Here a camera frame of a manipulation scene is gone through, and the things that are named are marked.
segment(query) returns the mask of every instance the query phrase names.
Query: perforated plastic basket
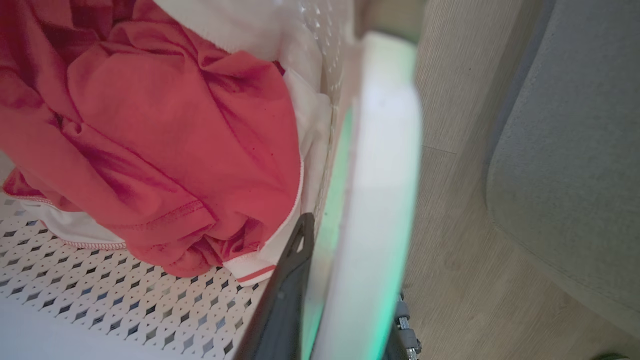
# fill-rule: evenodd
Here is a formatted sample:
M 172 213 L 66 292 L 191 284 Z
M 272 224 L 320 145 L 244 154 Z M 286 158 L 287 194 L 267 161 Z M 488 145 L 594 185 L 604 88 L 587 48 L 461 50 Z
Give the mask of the perforated plastic basket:
M 323 92 L 331 97 L 334 108 L 340 93 L 347 6 L 341 0 L 300 2 L 300 11 L 322 49 Z M 13 165 L 6 159 L 0 165 L 4 179 Z M 21 321 L 42 325 L 35 323 L 35 327 L 47 328 L 51 320 L 53 325 L 59 323 L 56 333 L 50 334 L 57 338 L 52 354 L 65 347 L 80 351 L 84 345 L 84 339 L 71 335 L 75 330 L 63 326 L 70 324 L 89 335 L 183 355 L 174 359 L 232 359 L 264 287 L 260 283 L 242 288 L 224 268 L 176 278 L 126 250 L 63 245 L 16 200 L 3 194 L 0 237 L 0 307 L 24 313 L 17 317 Z M 0 327 L 12 332 L 14 325 Z M 47 346 L 36 334 L 24 334 L 24 344 L 25 353 L 29 347 Z M 99 352 L 92 350 L 96 356 Z M 3 359 L 13 358 L 2 349 L 0 354 Z

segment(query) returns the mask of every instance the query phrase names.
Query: diamond pattern holes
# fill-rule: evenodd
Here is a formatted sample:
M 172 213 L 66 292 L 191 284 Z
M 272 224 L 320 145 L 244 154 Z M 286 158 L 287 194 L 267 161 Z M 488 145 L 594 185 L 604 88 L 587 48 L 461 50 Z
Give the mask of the diamond pattern holes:
M 243 288 L 219 266 L 207 275 L 181 279 L 126 250 L 73 249 L 50 241 L 56 237 L 27 213 L 16 215 L 23 214 L 17 222 L 0 218 L 4 297 L 19 299 L 44 316 L 147 346 L 203 358 L 236 350 L 229 339 L 220 342 L 220 336 L 241 334 L 245 320 L 227 318 L 226 312 L 236 314 L 255 302 L 252 290 L 257 286 Z M 45 236 L 24 236 L 38 232 Z

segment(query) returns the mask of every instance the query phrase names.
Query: white garment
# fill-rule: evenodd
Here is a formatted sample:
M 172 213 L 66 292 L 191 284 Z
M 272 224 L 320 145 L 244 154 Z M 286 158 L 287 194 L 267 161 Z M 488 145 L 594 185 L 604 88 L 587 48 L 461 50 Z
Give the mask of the white garment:
M 329 145 L 331 102 L 320 94 L 322 54 L 292 0 L 155 0 L 170 16 L 218 47 L 244 50 L 285 69 L 298 127 L 302 186 L 287 219 L 256 252 L 223 263 L 241 286 L 268 279 L 302 213 L 314 212 Z M 123 249 L 125 243 L 83 212 L 22 200 L 61 240 L 87 249 Z
M 39 201 L 20 200 L 20 203 L 29 214 L 39 218 L 53 234 L 69 245 L 104 250 L 126 247 L 123 239 L 96 223 L 85 212 L 62 211 Z

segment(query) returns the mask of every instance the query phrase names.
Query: white plastic edge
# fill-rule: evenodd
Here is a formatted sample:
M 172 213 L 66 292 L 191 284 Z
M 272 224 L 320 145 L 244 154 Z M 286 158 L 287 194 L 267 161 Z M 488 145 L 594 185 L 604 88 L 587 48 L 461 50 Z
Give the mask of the white plastic edge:
M 422 125 L 413 85 L 415 45 L 364 38 L 360 108 L 340 240 L 313 360 L 377 359 L 406 261 Z

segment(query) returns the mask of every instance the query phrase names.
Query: red stripe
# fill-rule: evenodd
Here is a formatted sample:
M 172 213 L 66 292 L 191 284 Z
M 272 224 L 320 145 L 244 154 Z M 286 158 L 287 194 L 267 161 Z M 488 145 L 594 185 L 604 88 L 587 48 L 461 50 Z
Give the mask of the red stripe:
M 262 270 L 258 270 L 256 272 L 254 272 L 253 274 L 249 274 L 247 276 L 243 276 L 241 278 L 238 279 L 238 282 L 245 282 L 245 281 L 249 281 L 251 279 L 253 279 L 254 277 L 258 277 L 266 272 L 270 272 L 273 269 L 275 269 L 276 266 L 275 265 L 269 265 L 266 268 L 262 269 Z

